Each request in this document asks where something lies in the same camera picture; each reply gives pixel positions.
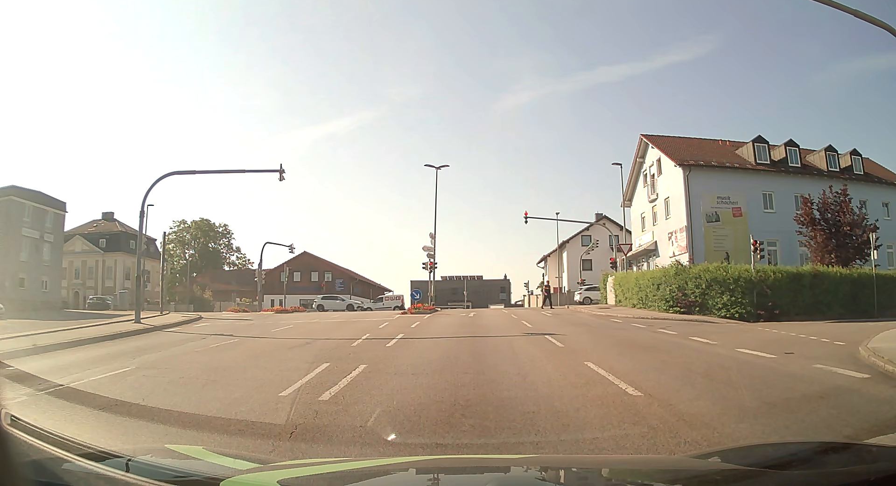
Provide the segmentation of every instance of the house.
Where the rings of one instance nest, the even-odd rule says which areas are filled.
[[[155,238],[145,237],[143,297],[158,304],[161,253]],[[116,296],[119,308],[133,306],[138,281],[137,229],[103,212],[100,218],[65,232],[62,296],[72,309],[83,309],[91,295]]]
[[[311,309],[315,297],[322,294],[364,302],[388,292],[392,290],[308,251],[271,269],[264,269],[265,307],[303,306]]]
[[[793,218],[806,194],[846,183],[880,227],[880,264],[896,268],[896,173],[853,148],[802,148],[789,139],[750,141],[641,135],[623,194],[631,208],[628,262],[650,269],[673,261],[750,263],[750,236],[763,264],[808,264]]]
[[[65,203],[30,188],[0,187],[0,304],[59,309]]]
[[[624,240],[632,239],[630,229],[625,229],[624,232],[626,234],[622,236],[622,225],[611,217],[595,214],[594,222],[585,224],[575,234],[560,241],[559,258],[557,247],[541,256],[537,265],[545,269],[545,278],[551,282],[551,291],[554,294],[568,294],[579,288],[580,280],[584,280],[587,285],[600,283],[601,274],[611,271],[610,258],[621,255],[619,250],[614,253],[613,248],[620,242],[625,242]],[[594,241],[598,242],[597,248],[586,256],[588,246]],[[554,299],[557,299],[554,304],[560,304],[560,298]],[[563,304],[573,300],[571,295],[562,299]]]

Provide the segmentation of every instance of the man walking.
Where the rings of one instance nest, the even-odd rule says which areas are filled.
[[[545,308],[545,303],[549,302],[551,309],[554,309],[554,300],[551,299],[551,283],[545,282],[545,297],[541,300],[541,309]]]

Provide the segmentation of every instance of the white building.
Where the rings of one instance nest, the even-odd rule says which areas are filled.
[[[632,239],[632,231],[627,229],[627,234],[623,237],[621,223],[611,217],[595,214],[594,218],[595,222],[585,224],[575,234],[560,241],[559,258],[557,247],[554,247],[539,259],[538,266],[545,269],[545,278],[551,282],[554,294],[557,294],[558,289],[561,293],[575,291],[579,288],[579,280],[585,280],[588,285],[600,283],[601,274],[610,272],[610,258],[619,257],[619,253],[614,255],[611,247]],[[598,241],[598,247],[585,255],[588,246],[595,240]],[[532,290],[536,286],[537,284],[532,284]]]
[[[801,148],[787,140],[749,142],[641,135],[623,205],[631,208],[630,266],[750,263],[750,235],[765,242],[765,264],[808,263],[793,218],[804,194],[846,183],[859,206],[877,220],[882,243],[878,262],[896,268],[896,173],[855,148]]]

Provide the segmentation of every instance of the white car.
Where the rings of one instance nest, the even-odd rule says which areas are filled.
[[[573,297],[576,304],[591,304],[592,302],[600,302],[600,287],[597,285],[587,285],[580,287]]]
[[[341,295],[318,295],[315,297],[315,309],[318,311],[356,311],[364,309],[360,300],[346,299]]]

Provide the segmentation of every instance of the road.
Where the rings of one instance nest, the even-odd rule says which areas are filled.
[[[570,309],[213,313],[0,372],[5,406],[108,446],[676,455],[896,432],[896,379],[857,357],[859,343],[894,327]]]

